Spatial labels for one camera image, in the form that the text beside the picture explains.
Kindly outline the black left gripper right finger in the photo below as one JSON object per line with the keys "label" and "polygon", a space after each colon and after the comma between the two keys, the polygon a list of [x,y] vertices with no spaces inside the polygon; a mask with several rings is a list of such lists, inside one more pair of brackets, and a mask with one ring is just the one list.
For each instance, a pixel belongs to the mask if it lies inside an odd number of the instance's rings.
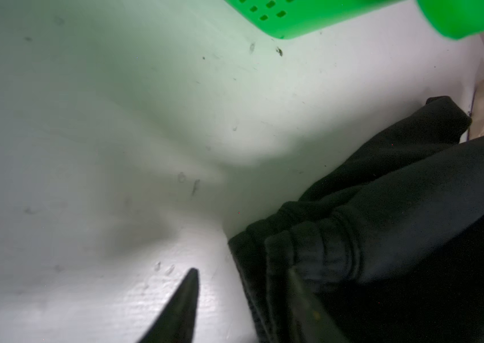
{"label": "black left gripper right finger", "polygon": [[295,268],[288,271],[286,293],[290,342],[349,342]]}

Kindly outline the black shorts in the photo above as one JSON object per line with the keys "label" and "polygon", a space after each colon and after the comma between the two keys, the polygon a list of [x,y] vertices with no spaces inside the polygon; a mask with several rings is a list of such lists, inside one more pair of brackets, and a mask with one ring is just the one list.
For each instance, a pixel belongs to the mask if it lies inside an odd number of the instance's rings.
{"label": "black shorts", "polygon": [[371,138],[229,241],[260,342],[295,269],[352,342],[484,342],[484,137],[449,97]]}

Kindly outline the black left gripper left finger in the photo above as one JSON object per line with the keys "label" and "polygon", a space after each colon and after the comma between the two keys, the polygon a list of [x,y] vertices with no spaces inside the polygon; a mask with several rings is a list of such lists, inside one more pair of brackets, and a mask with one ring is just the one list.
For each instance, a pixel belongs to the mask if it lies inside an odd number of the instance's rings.
{"label": "black left gripper left finger", "polygon": [[199,301],[199,270],[191,268],[139,343],[191,343]]}

